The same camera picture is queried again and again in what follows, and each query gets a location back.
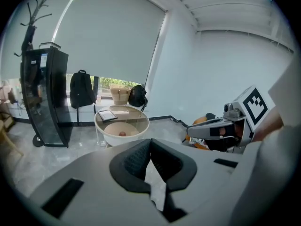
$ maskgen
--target window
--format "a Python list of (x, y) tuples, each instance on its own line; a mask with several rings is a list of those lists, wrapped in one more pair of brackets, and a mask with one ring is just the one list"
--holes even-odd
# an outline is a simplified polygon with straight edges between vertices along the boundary
[[(15, 96), (15, 99), (20, 102), (22, 101), (23, 96), (22, 96), (22, 88), (21, 88), (20, 79), (8, 79), (8, 80), (2, 81), (1, 83), (2, 83), (2, 87), (9, 86), (9, 89), (13, 89), (13, 94)], [(5, 94), (3, 93), (3, 91), (0, 92), (0, 98), (8, 100), (7, 92), (9, 92), (9, 91), (7, 91), (7, 89), (5, 91), (6, 91)]]
[[(66, 74), (66, 88), (67, 88), (67, 97), (70, 97), (70, 81), (73, 74)], [(97, 77), (97, 76), (90, 76), (92, 89), (97, 86), (97, 97), (101, 97), (102, 99), (112, 99), (111, 95), (111, 88), (127, 88), (131, 89), (135, 85), (141, 85), (136, 82), (131, 81), (123, 81), (118, 79), (112, 78), (104, 78), (104, 77)]]

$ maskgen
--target roller blind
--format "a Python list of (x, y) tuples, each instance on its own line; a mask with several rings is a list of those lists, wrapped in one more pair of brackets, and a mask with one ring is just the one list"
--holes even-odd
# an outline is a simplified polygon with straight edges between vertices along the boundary
[[(39, 19), (35, 25), (37, 29), (33, 37), (33, 48), (38, 49), (43, 42), (50, 42), (55, 31), (58, 20), (70, 0), (47, 0), (45, 4), (49, 7), (42, 7), (38, 13), (38, 17), (52, 13)], [(14, 16), (11, 19), (5, 31), (5, 39), (3, 42), (3, 51), (1, 57), (1, 79), (20, 78), (20, 62), (21, 57), (14, 55), (21, 53), (21, 45), (25, 37), (27, 27), (21, 26), (20, 23), (27, 24), (29, 22), (29, 12), (26, 3), (29, 2), (32, 13), (36, 8), (35, 0), (24, 0), (16, 8)]]
[(68, 73), (145, 83), (164, 16), (147, 0), (73, 0), (55, 43)]

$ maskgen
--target round white table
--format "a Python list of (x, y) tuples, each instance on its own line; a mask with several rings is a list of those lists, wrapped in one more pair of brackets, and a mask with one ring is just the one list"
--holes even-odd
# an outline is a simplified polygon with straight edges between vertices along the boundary
[[(116, 146), (142, 139), (147, 131), (150, 120), (140, 110), (126, 105), (112, 105), (101, 111), (110, 110), (117, 118), (103, 121), (99, 113), (94, 116), (97, 143), (101, 146)], [(98, 132), (101, 132), (104, 141), (100, 143)]]

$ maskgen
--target black slot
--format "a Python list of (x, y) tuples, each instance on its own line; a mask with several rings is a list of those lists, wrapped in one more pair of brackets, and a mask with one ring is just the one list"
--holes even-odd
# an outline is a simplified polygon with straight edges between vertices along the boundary
[(68, 204), (79, 191), (83, 181), (77, 179), (69, 179), (42, 207), (44, 211), (55, 218), (59, 218)]
[(215, 159), (214, 162), (231, 168), (236, 168), (238, 164), (238, 162), (236, 161), (228, 161), (221, 158)]

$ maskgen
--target black display cabinet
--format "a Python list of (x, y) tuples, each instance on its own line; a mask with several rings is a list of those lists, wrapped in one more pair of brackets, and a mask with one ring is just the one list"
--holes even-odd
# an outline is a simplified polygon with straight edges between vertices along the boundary
[(68, 147), (72, 131), (67, 94), (68, 55), (57, 48), (26, 51), (21, 63), (24, 104), (35, 146)]

